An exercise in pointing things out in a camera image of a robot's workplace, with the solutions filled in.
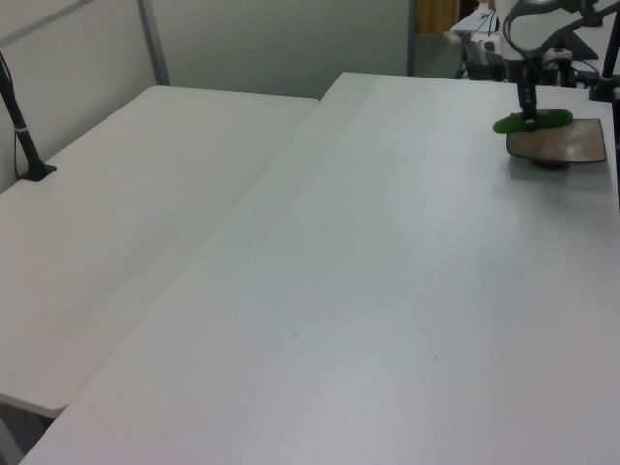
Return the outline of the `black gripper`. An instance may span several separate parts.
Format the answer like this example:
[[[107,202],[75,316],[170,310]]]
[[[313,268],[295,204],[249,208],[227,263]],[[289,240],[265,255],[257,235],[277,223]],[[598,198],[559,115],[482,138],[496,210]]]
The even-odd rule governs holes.
[[[518,82],[517,94],[522,109],[523,131],[532,132],[537,128],[536,85],[529,82]]]

